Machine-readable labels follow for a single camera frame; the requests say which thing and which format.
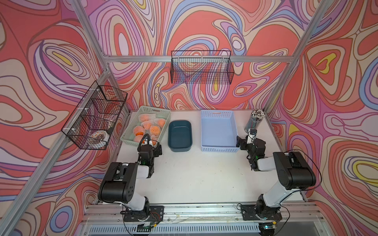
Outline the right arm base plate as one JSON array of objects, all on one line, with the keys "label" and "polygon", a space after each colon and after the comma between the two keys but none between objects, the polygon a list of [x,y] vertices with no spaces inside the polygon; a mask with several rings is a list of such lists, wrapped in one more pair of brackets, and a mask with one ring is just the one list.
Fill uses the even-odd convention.
[{"label": "right arm base plate", "polygon": [[238,204],[237,209],[241,211],[244,221],[281,221],[280,207],[265,207],[257,205],[243,205]]}]

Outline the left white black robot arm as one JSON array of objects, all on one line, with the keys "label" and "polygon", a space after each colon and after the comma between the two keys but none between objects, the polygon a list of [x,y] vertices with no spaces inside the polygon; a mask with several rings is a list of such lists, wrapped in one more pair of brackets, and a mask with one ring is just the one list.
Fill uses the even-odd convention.
[{"label": "left white black robot arm", "polygon": [[132,213],[150,214],[147,197],[135,190],[137,179],[149,179],[155,171],[155,158],[162,155],[159,143],[142,144],[137,148],[138,160],[134,163],[112,162],[100,184],[97,197],[107,204],[120,204]]}]

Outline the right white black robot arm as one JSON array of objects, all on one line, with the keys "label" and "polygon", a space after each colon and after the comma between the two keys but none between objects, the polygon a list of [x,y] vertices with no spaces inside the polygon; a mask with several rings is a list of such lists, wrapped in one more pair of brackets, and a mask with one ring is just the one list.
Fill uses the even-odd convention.
[{"label": "right white black robot arm", "polygon": [[265,157],[265,142],[258,138],[237,137],[236,146],[245,150],[251,169],[256,172],[276,171],[278,181],[264,194],[255,206],[258,218],[265,219],[278,213],[281,203],[293,193],[315,186],[317,177],[298,151],[274,152]]}]

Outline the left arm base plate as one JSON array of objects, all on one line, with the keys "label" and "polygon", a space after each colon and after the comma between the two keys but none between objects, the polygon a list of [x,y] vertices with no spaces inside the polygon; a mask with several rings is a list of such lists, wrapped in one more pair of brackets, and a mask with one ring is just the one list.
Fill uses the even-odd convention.
[{"label": "left arm base plate", "polygon": [[163,221],[164,206],[146,206],[141,211],[126,208],[120,214],[124,222],[161,222]]}]

